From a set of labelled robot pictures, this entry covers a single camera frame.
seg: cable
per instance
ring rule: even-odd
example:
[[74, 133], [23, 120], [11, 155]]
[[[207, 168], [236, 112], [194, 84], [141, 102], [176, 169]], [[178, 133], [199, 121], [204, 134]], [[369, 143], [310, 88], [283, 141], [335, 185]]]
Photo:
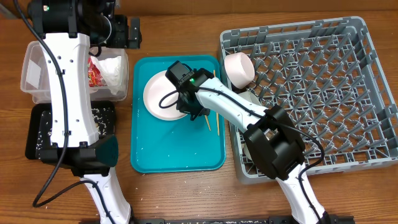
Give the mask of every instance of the cable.
[[172, 104], [170, 104], [170, 105], [167, 105], [167, 106], [162, 106], [163, 101], [166, 100], [167, 97], [173, 95], [173, 94], [176, 93], [176, 92], [178, 92], [178, 91], [177, 91], [177, 90], [174, 90], [174, 91], [172, 91], [172, 92], [166, 94], [165, 96], [163, 96], [163, 98], [160, 99], [160, 101], [159, 101], [159, 107], [162, 108], [162, 109], [166, 109], [166, 108], [170, 108], [170, 107], [172, 107], [174, 104], [176, 104], [176, 103], [178, 102], [178, 100], [179, 100], [179, 96], [178, 96], [178, 99], [177, 99], [174, 103], [172, 103]]
[[[217, 93], [217, 94], [223, 95], [224, 97], [226, 97], [227, 99], [231, 100], [233, 103], [235, 103], [236, 105], [238, 105], [239, 107], [241, 107], [243, 110], [245, 110], [246, 112], [248, 112], [249, 114], [251, 114], [251, 115], [253, 115], [253, 116], [256, 116], [256, 117], [258, 117], [258, 118], [262, 118], [262, 117], [263, 117], [263, 116], [261, 116], [261, 115], [255, 113], [254, 111], [248, 109], [247, 107], [243, 106], [241, 103], [239, 103], [239, 102], [236, 101], [234, 98], [232, 98], [231, 96], [227, 95], [226, 93], [224, 93], [224, 92], [222, 92], [222, 91], [215, 90], [215, 89], [212, 89], [212, 88], [206, 88], [206, 87], [195, 87], [195, 88], [196, 88], [197, 90], [211, 91], [211, 92], [213, 92], [213, 93]], [[164, 100], [164, 98], [166, 98], [168, 95], [171, 95], [172, 93], [167, 94], [165, 97], [162, 98], [162, 100]], [[301, 187], [301, 190], [302, 190], [302, 192], [303, 192], [303, 194], [304, 194], [305, 199], [307, 199], [308, 204], [310, 205], [310, 207], [312, 208], [313, 212], [314, 212], [315, 215], [317, 216], [317, 218], [318, 218], [318, 220], [319, 220], [319, 223], [322, 224], [322, 219], [321, 219], [321, 217], [319, 216], [319, 214], [318, 214], [318, 212], [317, 212], [315, 206], [313, 206], [311, 200], [309, 199], [309, 197], [308, 197], [308, 195], [307, 195], [307, 193], [306, 193], [306, 191], [305, 191], [305, 189], [304, 189], [302, 176], [303, 176], [303, 174], [304, 174], [307, 170], [311, 169], [312, 167], [315, 167], [316, 165], [318, 165], [319, 163], [321, 163], [321, 162], [323, 161], [323, 159], [325, 158], [325, 150], [323, 149], [322, 145], [319, 143], [318, 140], [316, 140], [316, 139], [315, 139], [314, 137], [312, 137], [311, 135], [309, 135], [309, 134], [307, 134], [307, 133], [305, 133], [305, 132], [303, 132], [303, 131], [301, 131], [301, 130], [295, 128], [295, 127], [291, 127], [291, 126], [289, 126], [289, 125], [282, 124], [282, 123], [280, 123], [280, 122], [277, 122], [277, 121], [274, 121], [274, 120], [271, 120], [271, 119], [268, 119], [267, 122], [270, 122], [271, 124], [276, 125], [276, 126], [279, 126], [279, 127], [291, 129], [291, 130], [293, 130], [293, 131], [296, 131], [296, 132], [298, 132], [298, 133], [304, 135], [305, 137], [307, 137], [307, 138], [309, 138], [311, 141], [313, 141], [313, 142], [318, 146], [319, 150], [321, 151], [321, 156], [320, 156], [320, 158], [319, 158], [317, 161], [315, 161], [314, 163], [312, 163], [312, 164], [306, 166], [306, 167], [298, 174], [298, 182], [300, 183], [300, 187]]]
[[63, 82], [63, 73], [61, 72], [60, 66], [57, 62], [57, 59], [55, 59], [54, 54], [51, 52], [51, 50], [49, 49], [49, 47], [47, 46], [47, 44], [43, 41], [43, 39], [41, 37], [39, 37], [39, 35], [36, 33], [36, 31], [33, 29], [33, 27], [31, 26], [31, 24], [29, 23], [29, 21], [26, 19], [24, 13], [21, 10], [21, 7], [19, 6], [18, 0], [14, 0], [14, 5], [15, 8], [17, 9], [18, 13], [20, 14], [22, 20], [24, 21], [25, 25], [27, 26], [27, 28], [31, 31], [31, 33], [34, 35], [34, 37], [40, 42], [40, 44], [42, 45], [42, 47], [45, 49], [45, 51], [47, 52], [47, 54], [49, 55], [49, 57], [51, 58], [51, 61], [54, 63], [55, 69], [57, 71], [57, 75], [59, 77], [60, 80], [60, 87], [61, 87], [61, 95], [62, 95], [62, 106], [63, 106], [63, 125], [64, 125], [64, 141], [63, 141], [63, 148], [62, 148], [62, 152], [61, 152], [61, 156], [59, 157], [59, 160], [57, 162], [57, 165], [55, 165], [54, 170], [52, 171], [52, 173], [50, 174], [50, 177], [47, 179], [47, 181], [44, 183], [42, 189], [40, 190], [40, 192], [37, 194], [36, 198], [34, 199], [32, 206], [35, 208], [41, 207], [49, 202], [51, 202], [52, 200], [56, 199], [57, 197], [59, 197], [61, 194], [65, 193], [66, 191], [76, 187], [77, 185], [80, 184], [93, 184], [93, 186], [95, 187], [99, 198], [101, 200], [102, 206], [105, 210], [106, 216], [111, 220], [112, 224], [115, 224], [115, 222], [113, 221], [111, 215], [109, 214], [108, 209], [106, 208], [105, 202], [104, 202], [104, 198], [102, 196], [102, 193], [100, 191], [100, 189], [98, 188], [97, 184], [95, 182], [93, 182], [92, 180], [82, 180], [79, 182], [76, 182], [72, 185], [70, 185], [69, 187], [61, 190], [59, 193], [55, 194], [54, 196], [50, 197], [49, 199], [37, 203], [41, 196], [43, 196], [45, 190], [47, 189], [47, 187], [50, 185], [52, 179], [55, 177], [55, 174], [57, 173], [59, 167], [61, 166], [61, 163], [63, 161], [63, 158], [65, 157], [65, 154], [67, 152], [67, 148], [68, 148], [68, 140], [69, 140], [69, 127], [68, 127], [68, 105], [67, 105], [67, 94], [65, 91], [65, 84]]
[[98, 47], [97, 54], [93, 54], [93, 53], [91, 53], [91, 52], [88, 52], [88, 54], [91, 55], [91, 56], [93, 56], [93, 57], [99, 57], [99, 56], [101, 55], [101, 53], [102, 53], [102, 48], [101, 48], [100, 45], [98, 45], [97, 47]]

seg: clear plastic container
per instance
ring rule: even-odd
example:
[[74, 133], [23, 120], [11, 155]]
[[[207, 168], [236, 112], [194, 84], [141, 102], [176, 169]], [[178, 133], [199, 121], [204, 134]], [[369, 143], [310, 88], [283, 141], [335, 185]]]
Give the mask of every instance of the clear plastic container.
[[[90, 87], [90, 98], [92, 101], [121, 101], [126, 98], [129, 83], [129, 63], [126, 51], [124, 49], [109, 49], [103, 47], [98, 60], [117, 56], [121, 56], [121, 78], [119, 83], [110, 86]], [[114, 91], [115, 94], [112, 94], [110, 89], [117, 90], [117, 92]], [[47, 71], [42, 48], [38, 41], [33, 41], [27, 46], [24, 64], [22, 66], [21, 90], [25, 93], [30, 93], [33, 96], [34, 103], [51, 102], [49, 73]]]

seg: white plate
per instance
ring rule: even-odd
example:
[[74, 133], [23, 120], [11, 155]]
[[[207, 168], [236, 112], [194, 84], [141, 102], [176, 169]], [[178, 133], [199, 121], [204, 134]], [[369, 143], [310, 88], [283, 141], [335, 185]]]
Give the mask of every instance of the white plate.
[[[175, 90], [175, 87], [165, 75], [166, 70], [161, 71], [154, 75], [147, 82], [144, 88], [144, 105], [147, 110], [156, 118], [165, 121], [174, 121], [176, 119], [183, 118], [187, 114], [179, 112], [177, 110], [177, 105], [173, 105], [166, 109], [159, 107], [159, 101], [163, 98], [163, 96]], [[162, 106], [167, 106], [171, 103], [174, 103], [177, 98], [178, 93], [174, 93], [162, 102]]]

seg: wooden surface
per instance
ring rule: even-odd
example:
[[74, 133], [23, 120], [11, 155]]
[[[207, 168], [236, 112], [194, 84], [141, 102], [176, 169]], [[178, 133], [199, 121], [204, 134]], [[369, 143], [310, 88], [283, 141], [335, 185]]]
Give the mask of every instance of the wooden surface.
[[[19, 0], [26, 12], [31, 0]], [[0, 0], [14, 14], [16, 10], [11, 0]], [[265, 13], [265, 12], [319, 12], [319, 11], [376, 11], [398, 9], [396, 0], [120, 0], [121, 8], [117, 14], [126, 16], [156, 15], [203, 15], [229, 13]]]
[[[289, 204], [276, 182], [257, 185], [238, 182], [229, 141], [227, 159], [217, 171], [142, 175], [133, 170], [131, 94], [133, 68], [139, 59], [162, 55], [216, 56], [220, 33], [226, 29], [342, 16], [361, 16], [367, 22], [394, 98], [398, 99], [397, 11], [141, 17], [142, 48], [127, 51], [128, 96], [116, 104], [120, 147], [116, 171], [123, 194], [136, 216], [173, 220], [290, 214]], [[0, 223], [77, 223], [84, 218], [98, 218], [84, 186], [62, 195], [48, 207], [31, 207], [53, 169], [40, 161], [28, 161], [24, 156], [34, 104], [30, 95], [20, 91], [19, 82], [26, 47], [34, 37], [18, 20], [0, 21], [0, 30], [3, 31], [0, 34]], [[69, 170], [60, 170], [44, 198], [75, 181], [77, 178]], [[310, 181], [318, 200], [330, 213], [354, 215], [357, 223], [398, 223], [398, 166], [316, 175]]]

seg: gray dish rack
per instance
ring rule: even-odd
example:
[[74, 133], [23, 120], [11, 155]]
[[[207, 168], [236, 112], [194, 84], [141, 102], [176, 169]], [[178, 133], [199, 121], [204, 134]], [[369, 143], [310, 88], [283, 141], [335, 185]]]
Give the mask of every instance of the gray dish rack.
[[[224, 84], [233, 89], [225, 57], [244, 52], [256, 71], [244, 91], [266, 107], [284, 107], [298, 128], [321, 142], [325, 159], [309, 175], [398, 162], [398, 109], [362, 18], [226, 30], [220, 44]], [[238, 179], [244, 184], [269, 181], [244, 154], [243, 136], [233, 124], [230, 133]], [[320, 151], [303, 140], [306, 163], [313, 163]]]

